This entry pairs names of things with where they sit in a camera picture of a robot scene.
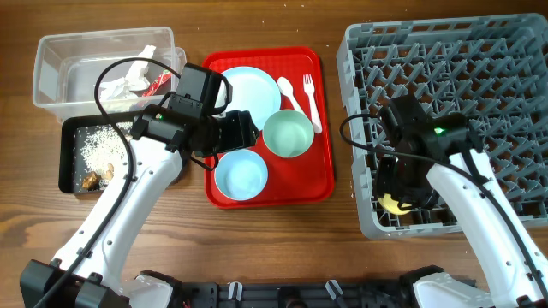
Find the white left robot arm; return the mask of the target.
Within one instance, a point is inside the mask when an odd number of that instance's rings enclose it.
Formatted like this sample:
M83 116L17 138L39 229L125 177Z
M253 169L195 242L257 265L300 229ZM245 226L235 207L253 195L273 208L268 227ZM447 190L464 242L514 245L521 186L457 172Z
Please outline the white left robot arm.
M128 157L87 219L48 263L32 260L21 273L27 307L178 307L180 281L144 271L121 280L137 234L186 159L255 145L258 129L247 111L176 110L149 105L134 119Z

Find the mint green bowl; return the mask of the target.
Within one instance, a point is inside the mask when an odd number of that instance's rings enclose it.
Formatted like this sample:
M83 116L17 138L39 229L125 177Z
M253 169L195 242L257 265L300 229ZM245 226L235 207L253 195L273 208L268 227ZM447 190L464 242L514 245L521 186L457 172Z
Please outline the mint green bowl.
M293 158L304 154L312 145L313 124L301 112L279 110L271 115L263 127L267 149L278 157Z

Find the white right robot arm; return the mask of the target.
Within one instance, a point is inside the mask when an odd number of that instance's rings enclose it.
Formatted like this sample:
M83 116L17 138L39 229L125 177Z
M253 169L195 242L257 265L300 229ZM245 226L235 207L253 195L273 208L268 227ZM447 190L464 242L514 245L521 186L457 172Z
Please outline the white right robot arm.
M376 117L394 149L379 161L379 203L404 215L443 200L479 260L493 304L546 305L547 259L506 199L469 119L433 118L412 95L392 99Z

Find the yellow plastic cup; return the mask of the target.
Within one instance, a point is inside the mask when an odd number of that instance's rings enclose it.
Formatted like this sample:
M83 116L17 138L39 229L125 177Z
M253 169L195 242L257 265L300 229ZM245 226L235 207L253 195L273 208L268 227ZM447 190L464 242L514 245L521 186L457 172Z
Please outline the yellow plastic cup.
M385 194L382 198L378 198L380 205L390 214L402 216L408 214L412 210L412 205L403 203L401 206L395 201L390 194Z

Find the red snack wrapper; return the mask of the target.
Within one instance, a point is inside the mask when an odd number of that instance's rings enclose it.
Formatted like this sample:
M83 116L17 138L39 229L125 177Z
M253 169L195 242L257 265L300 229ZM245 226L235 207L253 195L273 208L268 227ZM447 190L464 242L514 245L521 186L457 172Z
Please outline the red snack wrapper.
M164 70L142 93L142 97L154 96L158 89L163 86L172 77L172 73L169 70Z

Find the light blue bowl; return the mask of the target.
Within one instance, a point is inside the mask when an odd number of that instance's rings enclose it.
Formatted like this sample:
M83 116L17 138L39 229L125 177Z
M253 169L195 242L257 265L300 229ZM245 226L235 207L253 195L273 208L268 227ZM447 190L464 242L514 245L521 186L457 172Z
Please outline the light blue bowl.
M255 151L238 150L223 155L214 171L218 191L234 201L257 197L267 184L269 171Z

